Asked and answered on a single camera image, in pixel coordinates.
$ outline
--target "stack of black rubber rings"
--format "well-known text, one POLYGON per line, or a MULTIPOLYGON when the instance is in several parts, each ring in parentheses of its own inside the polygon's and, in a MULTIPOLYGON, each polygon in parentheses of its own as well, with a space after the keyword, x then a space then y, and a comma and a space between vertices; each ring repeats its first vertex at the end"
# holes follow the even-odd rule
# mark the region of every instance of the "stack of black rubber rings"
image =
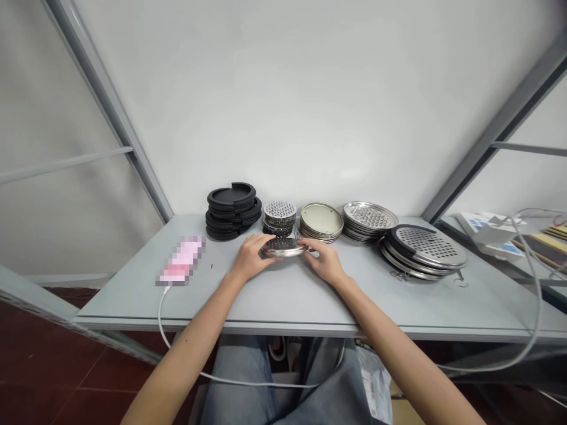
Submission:
POLYGON ((207 234, 227 241, 250 229, 262 215, 262 202, 248 183, 232 183, 231 188, 215 189, 207 197, 207 234))

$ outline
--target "blue jeans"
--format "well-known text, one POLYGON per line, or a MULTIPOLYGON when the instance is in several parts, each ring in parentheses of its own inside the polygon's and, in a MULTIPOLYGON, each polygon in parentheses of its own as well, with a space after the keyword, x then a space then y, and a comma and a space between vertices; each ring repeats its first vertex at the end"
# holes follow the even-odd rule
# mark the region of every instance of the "blue jeans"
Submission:
MULTIPOLYGON (((333 372, 343 339, 304 338, 300 357, 303 388, 295 409, 280 412, 272 387, 244 387, 211 382, 201 424, 376 424, 368 407, 360 362, 352 339, 333 372)), ((213 375, 247 382, 272 382, 264 336, 221 335, 213 375)))

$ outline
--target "white wall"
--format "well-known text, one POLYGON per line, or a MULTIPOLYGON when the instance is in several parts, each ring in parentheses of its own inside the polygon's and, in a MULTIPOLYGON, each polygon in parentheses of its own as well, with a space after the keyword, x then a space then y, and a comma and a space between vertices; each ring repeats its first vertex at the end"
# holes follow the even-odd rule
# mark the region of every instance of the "white wall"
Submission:
MULTIPOLYGON (((0 0, 0 172, 118 147, 41 2, 0 0)), ((161 228, 124 157, 0 186, 0 264, 116 272, 161 228)))
MULTIPOLYGON (((567 78, 543 99, 509 143, 567 149, 567 78)), ((567 210, 567 158, 500 150, 448 211, 567 210)))
POLYGON ((559 0, 76 3, 176 214, 246 181, 421 215, 562 27, 559 0))

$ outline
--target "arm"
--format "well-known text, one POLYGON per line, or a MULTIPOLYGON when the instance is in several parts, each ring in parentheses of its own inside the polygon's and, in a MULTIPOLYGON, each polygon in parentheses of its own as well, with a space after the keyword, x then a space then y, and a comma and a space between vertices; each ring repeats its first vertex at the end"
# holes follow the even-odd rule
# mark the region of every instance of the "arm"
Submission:
POLYGON ((234 266, 154 369, 128 408, 122 425, 171 424, 205 366, 224 321, 244 284, 277 259, 262 260, 260 248, 275 236, 249 236, 234 266))
POLYGON ((334 248, 302 239, 311 252, 304 256, 348 305, 372 347, 421 419, 427 424, 484 424, 456 386, 411 339, 348 277, 334 248))

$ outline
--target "hand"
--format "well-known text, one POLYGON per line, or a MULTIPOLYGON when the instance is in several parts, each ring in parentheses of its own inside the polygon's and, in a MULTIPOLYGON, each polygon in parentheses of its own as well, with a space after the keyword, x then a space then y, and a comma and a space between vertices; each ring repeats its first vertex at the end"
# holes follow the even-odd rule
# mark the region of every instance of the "hand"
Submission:
POLYGON ((234 261, 234 265, 229 273, 235 279, 240 280, 242 284, 244 284, 270 264, 280 261, 281 259, 277 258, 262 260, 258 255, 260 248, 262 248, 266 242, 274 238, 275 235, 267 234, 254 234, 247 237, 238 250, 236 260, 234 261))
POLYGON ((335 248, 316 239, 300 238, 299 243, 310 246, 309 252, 319 253, 319 258, 315 258, 309 252, 303 253, 303 256, 322 279, 334 287, 351 280, 344 272, 335 248))

